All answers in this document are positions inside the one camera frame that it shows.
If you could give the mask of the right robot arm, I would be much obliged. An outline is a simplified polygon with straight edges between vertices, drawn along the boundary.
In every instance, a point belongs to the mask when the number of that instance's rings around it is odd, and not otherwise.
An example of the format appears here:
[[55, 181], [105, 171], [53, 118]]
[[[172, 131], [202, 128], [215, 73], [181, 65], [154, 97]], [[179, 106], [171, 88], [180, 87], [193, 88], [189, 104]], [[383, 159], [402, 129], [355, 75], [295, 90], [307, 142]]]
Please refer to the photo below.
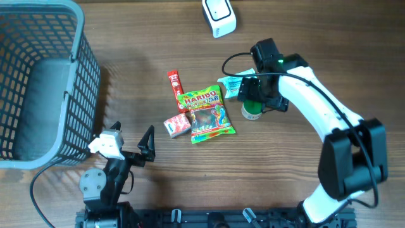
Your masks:
[[256, 120], [269, 111], [285, 112], [293, 104], [322, 141], [318, 187], [295, 208], [270, 210], [269, 225], [354, 227], [350, 204], [367, 191], [377, 192], [388, 177], [385, 127], [345, 107], [300, 55], [284, 56], [273, 39], [257, 42], [249, 55], [256, 68], [239, 87], [242, 114]]

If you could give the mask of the red Nescafe coffee stick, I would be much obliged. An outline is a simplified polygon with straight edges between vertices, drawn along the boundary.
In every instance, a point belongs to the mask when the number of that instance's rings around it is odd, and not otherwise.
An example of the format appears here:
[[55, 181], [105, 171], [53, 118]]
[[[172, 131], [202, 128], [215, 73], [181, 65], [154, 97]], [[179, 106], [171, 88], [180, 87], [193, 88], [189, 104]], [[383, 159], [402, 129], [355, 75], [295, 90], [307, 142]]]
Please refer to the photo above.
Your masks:
[[180, 103], [179, 99], [178, 99], [179, 95], [184, 93], [184, 90], [183, 90], [182, 85], [181, 85], [180, 77], [179, 77], [179, 74], [178, 74], [178, 70], [169, 71], [167, 73], [167, 76], [169, 78], [169, 81], [170, 81], [170, 84], [171, 84], [171, 87], [172, 87], [172, 90], [173, 90], [173, 93], [174, 93], [174, 96], [175, 96], [175, 99], [176, 99], [176, 102], [177, 102], [178, 111], [180, 113], [187, 112], [188, 109], [185, 108], [184, 105], [182, 105]]

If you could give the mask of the light blue tissue pack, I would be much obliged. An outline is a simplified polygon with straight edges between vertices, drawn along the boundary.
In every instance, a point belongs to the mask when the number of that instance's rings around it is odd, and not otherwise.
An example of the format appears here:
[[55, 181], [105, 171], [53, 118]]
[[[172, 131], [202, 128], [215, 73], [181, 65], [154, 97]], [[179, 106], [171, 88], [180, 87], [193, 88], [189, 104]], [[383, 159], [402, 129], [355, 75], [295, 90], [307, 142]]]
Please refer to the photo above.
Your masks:
[[225, 86], [225, 99], [230, 99], [238, 96], [242, 77], [226, 76], [219, 78], [217, 82], [220, 82]]

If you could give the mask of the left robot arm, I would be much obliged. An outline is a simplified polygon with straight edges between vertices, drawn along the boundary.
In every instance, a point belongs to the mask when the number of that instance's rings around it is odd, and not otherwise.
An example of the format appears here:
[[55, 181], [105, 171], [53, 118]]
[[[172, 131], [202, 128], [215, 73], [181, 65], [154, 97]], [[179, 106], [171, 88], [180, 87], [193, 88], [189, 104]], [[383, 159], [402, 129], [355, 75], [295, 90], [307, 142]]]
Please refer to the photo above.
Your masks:
[[119, 202], [121, 195], [128, 194], [123, 187], [127, 179], [134, 183], [131, 167], [144, 167], [156, 157], [154, 126], [150, 126], [137, 147], [138, 153], [124, 151], [121, 123], [116, 122], [102, 131], [88, 145], [91, 153], [100, 153], [107, 163], [104, 168], [87, 170], [80, 178], [85, 209], [76, 214], [78, 228], [127, 228], [142, 227], [139, 215], [129, 202]]

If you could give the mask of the green lid white jar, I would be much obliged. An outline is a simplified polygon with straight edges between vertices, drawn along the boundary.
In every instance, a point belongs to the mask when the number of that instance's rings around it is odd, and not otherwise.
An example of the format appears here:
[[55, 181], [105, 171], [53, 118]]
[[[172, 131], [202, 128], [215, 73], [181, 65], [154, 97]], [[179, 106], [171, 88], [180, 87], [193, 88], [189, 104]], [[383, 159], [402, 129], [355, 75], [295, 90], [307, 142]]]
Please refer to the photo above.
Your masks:
[[241, 113], [248, 120], [257, 120], [262, 115], [262, 103], [245, 100], [242, 104]]

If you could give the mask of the Haribo gummy candy bag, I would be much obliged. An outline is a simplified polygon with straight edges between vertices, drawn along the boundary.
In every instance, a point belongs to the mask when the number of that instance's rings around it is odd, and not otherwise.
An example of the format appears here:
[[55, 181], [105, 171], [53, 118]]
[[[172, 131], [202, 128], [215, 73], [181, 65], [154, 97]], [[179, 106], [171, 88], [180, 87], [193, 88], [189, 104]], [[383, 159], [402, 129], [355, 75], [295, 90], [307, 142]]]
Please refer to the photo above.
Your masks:
[[222, 134], [235, 134], [228, 118], [219, 85], [178, 96], [191, 117], [191, 143], [196, 144]]

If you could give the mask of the pink white small box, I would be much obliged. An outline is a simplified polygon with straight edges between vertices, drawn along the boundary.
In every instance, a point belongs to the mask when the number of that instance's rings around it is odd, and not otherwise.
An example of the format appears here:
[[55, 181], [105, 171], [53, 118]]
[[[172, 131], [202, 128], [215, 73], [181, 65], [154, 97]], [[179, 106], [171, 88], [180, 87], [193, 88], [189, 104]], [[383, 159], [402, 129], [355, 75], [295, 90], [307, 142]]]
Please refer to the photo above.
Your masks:
[[186, 133], [191, 128], [191, 124], [185, 113], [180, 113], [174, 117], [171, 117], [165, 120], [163, 124], [171, 138]]

